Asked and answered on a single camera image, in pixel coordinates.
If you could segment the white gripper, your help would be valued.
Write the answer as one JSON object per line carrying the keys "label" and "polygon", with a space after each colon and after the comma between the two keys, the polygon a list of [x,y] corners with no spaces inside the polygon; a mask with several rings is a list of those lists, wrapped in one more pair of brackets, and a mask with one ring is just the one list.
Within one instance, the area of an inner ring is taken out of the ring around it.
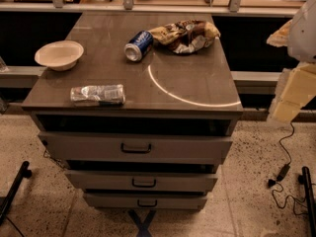
{"label": "white gripper", "polygon": [[300,61],[295,68],[282,70],[270,106],[271,120],[291,123],[316,96],[316,0],[307,0],[292,21],[268,37],[267,44],[287,46],[288,55]]}

